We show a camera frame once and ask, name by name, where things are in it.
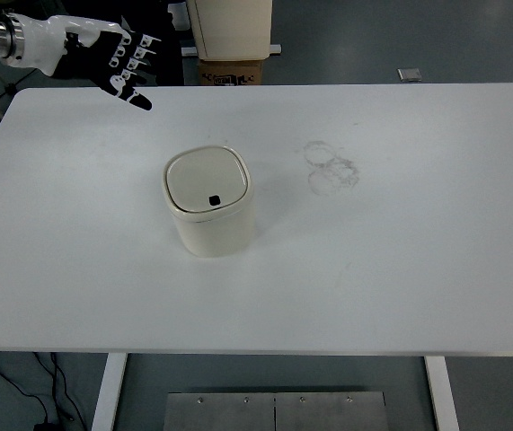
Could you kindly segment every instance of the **table leg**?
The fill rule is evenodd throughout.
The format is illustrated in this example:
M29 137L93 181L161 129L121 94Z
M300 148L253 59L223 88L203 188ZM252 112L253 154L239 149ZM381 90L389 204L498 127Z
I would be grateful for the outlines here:
M112 431L128 353L109 353L96 402L92 431Z
M425 356L424 360L438 431L459 431L446 359L443 356Z

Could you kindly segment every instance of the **stain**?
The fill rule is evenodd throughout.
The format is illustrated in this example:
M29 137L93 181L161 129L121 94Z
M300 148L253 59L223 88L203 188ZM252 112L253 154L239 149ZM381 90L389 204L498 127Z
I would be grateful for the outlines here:
M316 195L330 196L353 188L359 181L358 169L354 163L341 157L338 150L324 141L306 144L304 158L311 169L308 184Z

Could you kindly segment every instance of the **gray floor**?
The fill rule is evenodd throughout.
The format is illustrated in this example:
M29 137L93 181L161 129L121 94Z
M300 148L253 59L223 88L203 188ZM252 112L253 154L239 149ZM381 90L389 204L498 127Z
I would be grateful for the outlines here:
M265 62L268 85L395 84L398 67L418 67L426 83L513 82L513 1L275 0L272 43L283 52ZM196 60L184 66L186 83L197 84ZM22 79L19 89L90 84L29 72L0 66L7 81ZM0 97L0 109L10 100ZM105 356L61 357L69 392L91 423ZM462 430L513 429L513 358L454 357L447 365ZM56 420L50 379L32 354L0 353L0 367L41 394ZM390 429L434 429L420 358L165 355L129 358L116 429L161 430L170 391L358 389L385 393ZM0 378L0 430L32 429L43 417L36 400ZM82 428L77 420L66 429Z

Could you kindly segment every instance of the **cable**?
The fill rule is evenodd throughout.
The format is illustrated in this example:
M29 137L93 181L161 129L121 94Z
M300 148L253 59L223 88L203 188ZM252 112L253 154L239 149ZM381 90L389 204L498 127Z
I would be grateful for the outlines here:
M55 372L51 372L45 365L44 363L40 360L40 356L37 352L32 352L34 357L37 358L37 361L39 362L39 364L42 366L42 368L44 368L44 370L50 374L50 376L52 377L52 400L54 401L55 403L55 409L57 410L57 415L58 414L61 414L62 416L64 416L66 418L66 420L68 420L69 422L74 422L75 421L75 418L73 418L73 416L68 413L66 410L64 410L62 407L60 407L58 405L58 402L57 402L57 370L55 369Z
M19 388L16 383L14 383L11 379L9 379L8 377L6 377L6 375L4 375L1 371L0 371L0 376L3 377L7 382L9 382L12 386L14 386L16 388L16 390L18 392L20 392L22 395L24 395L25 397L28 397L28 398L36 398L40 405L42 406L42 409L44 410L44 423L45 424L48 424L49 422L49 413L47 412L47 407L44 405L44 402L42 402L42 400L34 395L34 394L30 394L30 393L26 393L24 392L21 388Z
M54 352L50 353L50 360L55 365L55 370L59 371L61 373L61 375L62 375L62 381L63 381L63 385L64 385L64 388L65 388L65 396L72 403L73 407L75 408L76 415L78 415L78 418L80 419L80 423L83 424L83 430L84 431L88 431L88 428L86 427L86 424L84 423L83 416L80 414L80 411L79 411L78 407L76 406L76 403L73 401L72 398L70 398L70 395L68 395L68 391L66 390L65 372L62 371L62 368L60 368L60 366L57 363L57 354L54 353Z

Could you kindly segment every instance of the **robotic hand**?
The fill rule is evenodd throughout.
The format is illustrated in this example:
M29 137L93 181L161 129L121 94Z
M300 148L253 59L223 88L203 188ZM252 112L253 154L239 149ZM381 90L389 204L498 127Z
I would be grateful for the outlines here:
M0 20L0 59L8 66L36 67L48 76L63 69L84 72L105 92L150 110L135 90L160 63L162 41L118 24L56 15L39 21L17 13Z

